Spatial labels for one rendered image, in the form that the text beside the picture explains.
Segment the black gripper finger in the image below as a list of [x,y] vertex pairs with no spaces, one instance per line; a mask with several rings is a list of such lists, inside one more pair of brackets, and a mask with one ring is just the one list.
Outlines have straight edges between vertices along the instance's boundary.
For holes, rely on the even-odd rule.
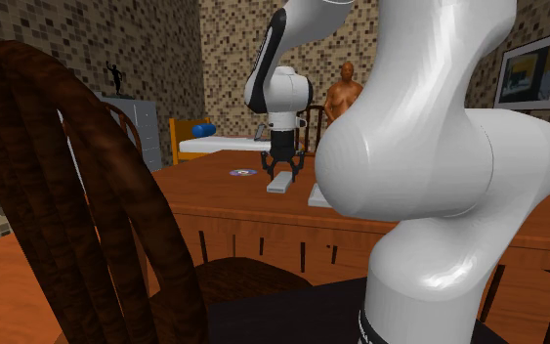
[[261,152],[261,163],[262,168],[269,174],[270,178],[273,179],[275,177],[275,166],[277,164],[277,159],[273,158],[271,163],[268,163],[268,157],[269,153],[267,151]]
[[289,159],[289,164],[292,169],[292,182],[295,182],[296,176],[299,171],[303,169],[305,161],[305,152],[303,150],[298,150],[296,154]]

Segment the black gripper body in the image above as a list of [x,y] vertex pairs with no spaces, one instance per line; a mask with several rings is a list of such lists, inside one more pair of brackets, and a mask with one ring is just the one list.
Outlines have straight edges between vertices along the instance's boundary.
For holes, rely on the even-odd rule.
[[270,156],[273,161],[289,161],[296,153],[295,149],[295,131],[275,131],[271,132]]

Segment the white remote control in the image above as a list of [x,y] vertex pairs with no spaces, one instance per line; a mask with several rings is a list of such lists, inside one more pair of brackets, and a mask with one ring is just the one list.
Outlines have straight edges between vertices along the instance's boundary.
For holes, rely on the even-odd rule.
[[292,184],[293,174],[289,171],[280,171],[267,185],[267,192],[274,194],[285,194]]

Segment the white flat box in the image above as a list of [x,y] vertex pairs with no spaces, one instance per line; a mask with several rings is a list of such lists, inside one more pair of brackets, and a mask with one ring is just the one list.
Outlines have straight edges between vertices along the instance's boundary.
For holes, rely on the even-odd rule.
[[313,188],[311,190],[311,193],[308,199],[308,205],[312,207],[323,207],[323,208],[331,207],[331,205],[328,203],[328,201],[325,199],[322,192],[320,191],[318,184],[313,185]]

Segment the orange framed bed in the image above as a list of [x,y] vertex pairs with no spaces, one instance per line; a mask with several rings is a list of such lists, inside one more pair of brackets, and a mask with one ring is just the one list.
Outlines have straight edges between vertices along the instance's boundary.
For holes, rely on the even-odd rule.
[[198,125],[212,125],[209,118],[198,120],[169,119],[173,164],[188,161],[217,151],[268,151],[268,141],[253,137],[206,136],[195,137],[192,129]]

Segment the wooden table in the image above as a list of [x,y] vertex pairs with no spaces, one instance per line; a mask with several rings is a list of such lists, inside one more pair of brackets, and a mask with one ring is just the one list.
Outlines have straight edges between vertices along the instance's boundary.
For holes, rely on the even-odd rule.
[[[257,174],[232,176],[234,169]],[[267,192],[270,178],[256,151],[219,151],[159,170],[153,177],[196,264],[248,257],[313,284],[350,280],[366,275],[373,245],[395,226],[309,206],[316,181],[312,157],[286,193]],[[531,212],[499,261],[550,270],[550,195]]]

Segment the brown human bust figure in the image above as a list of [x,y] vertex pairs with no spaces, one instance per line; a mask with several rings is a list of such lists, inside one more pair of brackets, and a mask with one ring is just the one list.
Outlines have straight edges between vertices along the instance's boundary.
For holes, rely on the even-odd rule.
[[345,62],[341,67],[341,79],[327,90],[323,105],[327,116],[327,125],[340,117],[355,102],[363,90],[363,87],[353,80],[353,75],[353,64]]

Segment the grey chest of drawers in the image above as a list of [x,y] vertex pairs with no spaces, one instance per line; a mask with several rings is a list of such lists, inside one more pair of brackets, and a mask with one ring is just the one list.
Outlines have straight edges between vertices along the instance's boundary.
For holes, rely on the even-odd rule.
[[161,169],[156,103],[135,100],[133,97],[126,95],[104,95],[102,92],[95,92],[95,94],[101,101],[120,108],[129,117],[138,131],[146,166],[150,171]]

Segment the black robot stand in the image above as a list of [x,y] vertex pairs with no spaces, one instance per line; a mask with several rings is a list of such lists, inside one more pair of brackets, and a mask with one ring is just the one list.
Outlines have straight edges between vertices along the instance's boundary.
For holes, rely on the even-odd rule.
[[453,300],[373,275],[209,307],[210,344],[509,344]]

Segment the framed wall picture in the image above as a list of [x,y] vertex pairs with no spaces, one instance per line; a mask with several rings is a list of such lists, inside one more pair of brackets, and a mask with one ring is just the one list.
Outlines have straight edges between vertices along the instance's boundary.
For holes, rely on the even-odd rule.
[[503,54],[493,107],[550,109],[550,35]]

